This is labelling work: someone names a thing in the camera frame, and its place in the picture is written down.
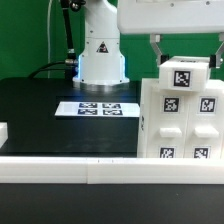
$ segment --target metal bracket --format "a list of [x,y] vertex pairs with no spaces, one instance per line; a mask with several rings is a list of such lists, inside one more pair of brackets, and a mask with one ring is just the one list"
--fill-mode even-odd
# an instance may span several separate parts
[[219,47],[219,49],[217,50],[217,52],[215,53],[215,55],[216,55],[216,68],[220,68],[220,66],[223,62],[222,54],[224,52],[224,33],[219,34],[219,41],[222,41],[222,44]]
[[159,34],[150,34],[150,44],[152,49],[154,50],[157,56],[157,66],[161,65],[161,56],[163,55],[161,49],[159,48],[158,44],[161,40],[161,35]]
[[160,42],[160,40],[161,40],[160,34],[150,34],[150,44],[157,56],[157,60],[156,60],[157,66],[160,66],[162,63],[164,63],[165,61],[169,59],[169,55],[164,55],[162,53],[162,50],[158,46],[158,43]]
[[85,4],[86,1],[84,0],[70,0],[70,8],[73,12],[78,12]]

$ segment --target black square pattern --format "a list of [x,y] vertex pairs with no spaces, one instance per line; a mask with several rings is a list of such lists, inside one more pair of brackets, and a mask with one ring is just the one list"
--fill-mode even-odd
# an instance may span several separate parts
[[216,106],[216,98],[201,98],[200,113],[214,113]]
[[174,158],[175,148],[160,148],[160,158]]
[[97,115],[98,113],[96,109],[79,109],[78,114],[91,116],[91,115]]
[[122,116],[122,110],[103,110],[105,116]]
[[195,148],[194,149],[194,158],[195,159],[207,159],[209,154],[209,148]]
[[190,87],[191,72],[190,71],[175,71],[174,72],[174,86]]
[[169,98],[165,97],[164,98],[164,112],[178,112],[179,111],[179,103],[180,99],[179,98]]
[[103,103],[103,108],[121,109],[121,105],[119,103]]
[[80,108],[97,108],[97,103],[80,103]]

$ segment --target cable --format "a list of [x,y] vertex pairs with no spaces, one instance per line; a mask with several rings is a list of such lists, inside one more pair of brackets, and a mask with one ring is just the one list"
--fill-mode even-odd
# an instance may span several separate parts
[[61,8],[64,18],[64,25],[65,25],[65,33],[66,33],[66,41],[67,41],[67,49],[68,49],[68,59],[76,59],[75,49],[73,47],[73,40],[72,40],[72,29],[71,29],[71,22],[69,16],[69,8],[70,3],[66,0],[61,0]]
[[46,68],[46,69],[41,69],[39,72],[46,72],[46,71],[64,71],[64,68]]
[[36,71],[30,73],[30,74],[28,75],[28,78],[29,78],[29,79],[34,78],[34,77],[36,76],[36,74],[38,74],[39,72],[42,72],[42,71],[47,71],[47,70],[48,70],[48,71],[51,71],[51,70],[53,70],[53,69],[47,69],[47,68],[49,68],[49,67],[51,67],[51,66],[53,66],[53,65],[64,65],[64,64],[65,64],[64,61],[51,62],[51,63],[49,63],[49,64],[46,64],[46,65],[40,67],[40,68],[37,69]]
[[51,62],[51,8],[53,0],[49,0],[48,13],[47,13],[47,43],[48,43],[48,63]]

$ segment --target warning label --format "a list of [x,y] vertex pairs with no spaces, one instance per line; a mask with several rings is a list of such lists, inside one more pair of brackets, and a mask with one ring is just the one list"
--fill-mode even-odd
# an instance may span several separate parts
[[99,48],[97,49],[98,53],[109,53],[106,47],[106,44],[104,42],[102,42],[102,44],[99,46]]

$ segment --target white cube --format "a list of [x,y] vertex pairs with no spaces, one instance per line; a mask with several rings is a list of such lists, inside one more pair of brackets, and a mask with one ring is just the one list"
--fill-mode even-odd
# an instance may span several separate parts
[[209,58],[173,57],[160,65],[159,88],[201,92],[209,77]]

